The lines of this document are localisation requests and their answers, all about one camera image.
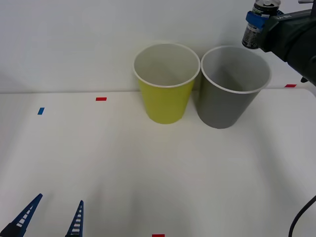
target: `paper cup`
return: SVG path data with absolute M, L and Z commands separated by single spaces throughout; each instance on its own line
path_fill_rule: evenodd
M 222 46 L 202 58 L 197 114 L 208 126 L 232 126 L 271 80 L 267 62 L 245 48 Z
M 200 72 L 200 60 L 188 47 L 161 43 L 142 50 L 134 60 L 134 75 L 153 121 L 169 124 L 182 118 Z

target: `yellow paper cup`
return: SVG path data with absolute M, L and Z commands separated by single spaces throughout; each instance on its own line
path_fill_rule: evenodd
M 155 44 L 137 54 L 134 75 L 149 118 L 162 124 L 182 118 L 199 72 L 197 54 L 180 44 Z

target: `metal cylinder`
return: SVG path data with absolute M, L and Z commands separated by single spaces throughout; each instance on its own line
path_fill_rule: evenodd
M 252 12 L 258 16 L 269 18 L 270 16 L 276 16 L 277 10 L 280 7 L 280 0 L 256 0 Z M 260 34 L 261 29 L 258 27 L 248 24 L 245 33 L 242 38 L 242 45 L 246 48 L 257 49 L 257 38 Z

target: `blue tape marker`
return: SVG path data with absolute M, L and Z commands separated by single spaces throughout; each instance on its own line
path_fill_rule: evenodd
M 39 109 L 39 113 L 38 113 L 38 115 L 42 115 L 42 114 L 43 114 L 43 112 L 44 112 L 44 109 L 45 109 L 45 108 L 40 108 L 40 109 Z

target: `black cable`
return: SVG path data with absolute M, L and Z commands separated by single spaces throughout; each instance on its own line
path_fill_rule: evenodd
M 304 214 L 304 212 L 310 208 L 311 205 L 313 205 L 313 203 L 316 202 L 316 196 L 312 198 L 312 200 L 310 200 L 300 211 L 299 213 L 297 213 L 297 215 L 295 216 L 292 224 L 291 224 L 291 227 L 290 227 L 290 231 L 288 233 L 288 237 L 292 237 L 292 234 L 293 234 L 293 230 L 294 230 L 294 227 L 296 225 L 296 223 L 298 222 L 298 219 L 300 219 L 300 217 Z

